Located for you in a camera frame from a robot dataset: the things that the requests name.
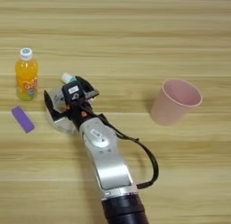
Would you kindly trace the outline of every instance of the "orange juice bottle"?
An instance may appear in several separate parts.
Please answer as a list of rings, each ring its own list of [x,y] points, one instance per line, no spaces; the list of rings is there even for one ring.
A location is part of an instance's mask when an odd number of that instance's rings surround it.
[[[32,56],[32,49],[22,48],[20,60],[15,64],[17,95],[22,100],[32,100],[37,94],[38,63]]]

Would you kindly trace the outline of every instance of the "purple eraser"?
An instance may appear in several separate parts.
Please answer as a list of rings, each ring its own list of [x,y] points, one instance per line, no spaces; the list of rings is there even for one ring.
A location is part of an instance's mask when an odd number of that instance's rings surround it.
[[[26,133],[29,133],[33,131],[34,129],[34,124],[32,121],[29,119],[28,116],[24,113],[23,109],[21,107],[15,107],[12,110],[12,114],[18,121],[18,123],[21,125],[21,127],[24,129]]]

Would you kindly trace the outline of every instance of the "pink plastic cup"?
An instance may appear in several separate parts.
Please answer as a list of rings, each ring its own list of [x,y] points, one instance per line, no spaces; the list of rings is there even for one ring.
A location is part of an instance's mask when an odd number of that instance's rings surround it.
[[[171,126],[202,102],[199,90],[181,79],[167,79],[152,106],[151,117],[161,126]]]

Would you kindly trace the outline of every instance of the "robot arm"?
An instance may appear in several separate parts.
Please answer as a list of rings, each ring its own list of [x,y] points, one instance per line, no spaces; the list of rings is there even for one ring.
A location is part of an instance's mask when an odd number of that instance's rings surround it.
[[[118,153],[115,131],[94,117],[84,122],[79,132],[95,169],[108,223],[148,224],[136,185]]]
[[[90,98],[98,92],[82,78],[62,87],[67,110],[57,112],[45,91],[46,106],[54,122],[67,117],[80,132],[95,170],[108,224],[149,224],[128,167],[118,152],[116,132],[90,112]]]

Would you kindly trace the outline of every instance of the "wooden tabletop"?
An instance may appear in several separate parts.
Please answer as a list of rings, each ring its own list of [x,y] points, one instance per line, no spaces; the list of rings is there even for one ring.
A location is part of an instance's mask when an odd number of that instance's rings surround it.
[[[69,72],[100,91],[94,102],[156,155],[160,178],[140,191],[152,224],[231,220],[231,0],[0,0],[0,223],[106,224],[78,135],[51,128],[42,92]],[[15,94],[14,63],[29,46],[40,65],[39,95]],[[149,111],[165,79],[201,90],[203,104],[176,126]],[[25,134],[11,109],[36,125]],[[120,142],[136,182],[152,167]]]

